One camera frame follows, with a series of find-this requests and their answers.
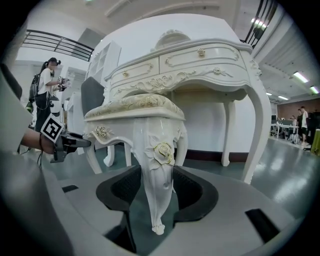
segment black pants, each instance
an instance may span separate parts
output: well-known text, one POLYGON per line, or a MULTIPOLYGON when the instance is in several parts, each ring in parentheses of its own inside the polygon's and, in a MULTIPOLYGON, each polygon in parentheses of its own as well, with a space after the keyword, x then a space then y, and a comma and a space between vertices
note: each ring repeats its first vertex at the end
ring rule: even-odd
POLYGON ((39 94, 35 97, 36 104, 36 122, 34 130, 40 132, 41 127, 44 125, 48 116, 50 115, 50 97, 48 93, 39 94))

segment black rubber insert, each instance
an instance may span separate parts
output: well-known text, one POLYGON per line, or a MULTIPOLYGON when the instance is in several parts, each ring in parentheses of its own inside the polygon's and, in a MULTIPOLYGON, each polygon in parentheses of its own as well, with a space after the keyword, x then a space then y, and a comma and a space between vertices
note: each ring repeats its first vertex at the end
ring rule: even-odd
POLYGON ((141 185, 141 168, 131 169, 105 180, 96 188, 96 196, 110 210, 129 211, 141 185))
POLYGON ((248 210, 245 214, 265 243, 279 234, 280 231, 261 209, 248 210))
POLYGON ((179 204, 179 211, 173 216, 173 225, 202 219, 218 202, 219 193, 210 182, 179 166, 173 168, 173 187, 179 204))
POLYGON ((62 188, 62 190, 63 190, 64 193, 68 193, 68 192, 70 192, 70 191, 77 190, 77 189, 78 189, 78 187, 77 187, 76 185, 64 186, 64 187, 62 188))
POLYGON ((141 185, 141 168, 133 166, 129 170, 105 180, 96 189, 98 199, 110 210, 124 213, 120 225, 114 227, 104 236, 116 245, 136 253, 132 237, 129 207, 141 185))

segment backpack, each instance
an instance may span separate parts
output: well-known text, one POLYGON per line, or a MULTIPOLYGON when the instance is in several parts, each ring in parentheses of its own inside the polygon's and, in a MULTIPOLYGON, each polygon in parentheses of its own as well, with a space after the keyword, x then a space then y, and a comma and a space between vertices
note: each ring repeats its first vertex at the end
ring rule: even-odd
POLYGON ((31 103, 33 103, 36 100, 35 98, 38 95, 39 82, 40 82, 40 74, 35 74, 30 86, 30 91, 29 91, 29 101, 31 103))
POLYGON ((291 134, 288 141, 292 144, 300 144, 300 136, 298 134, 291 134))

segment ceiling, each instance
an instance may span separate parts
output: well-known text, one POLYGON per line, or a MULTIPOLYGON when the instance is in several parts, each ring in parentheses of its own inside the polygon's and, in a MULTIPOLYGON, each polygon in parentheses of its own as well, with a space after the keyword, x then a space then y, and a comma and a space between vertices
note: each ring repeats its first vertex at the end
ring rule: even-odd
POLYGON ((43 0, 38 8, 62 12, 107 35, 144 18, 192 13, 224 19, 245 39, 260 0, 43 0))
POLYGON ((278 96, 290 100, 310 96, 310 87, 320 83, 318 62, 295 25, 291 26, 263 63, 260 63, 260 69, 263 85, 266 91, 272 94, 270 101, 275 103, 286 102, 278 96), (302 83, 294 77, 293 74, 297 71, 309 81, 302 83))

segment woman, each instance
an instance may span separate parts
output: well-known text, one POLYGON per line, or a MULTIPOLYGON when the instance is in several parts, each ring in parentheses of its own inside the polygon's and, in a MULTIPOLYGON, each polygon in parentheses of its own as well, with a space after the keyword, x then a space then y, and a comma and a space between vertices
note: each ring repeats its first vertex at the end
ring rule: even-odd
POLYGON ((40 79, 38 85, 37 96, 35 97, 36 104, 36 122, 35 130, 41 131, 41 127, 44 125, 46 119, 50 115, 50 96, 53 91, 59 90, 56 88, 53 90, 52 86, 59 85, 59 81, 52 81, 55 76, 55 69, 57 68, 58 62, 56 58, 50 58, 48 61, 43 63, 40 72, 40 79))

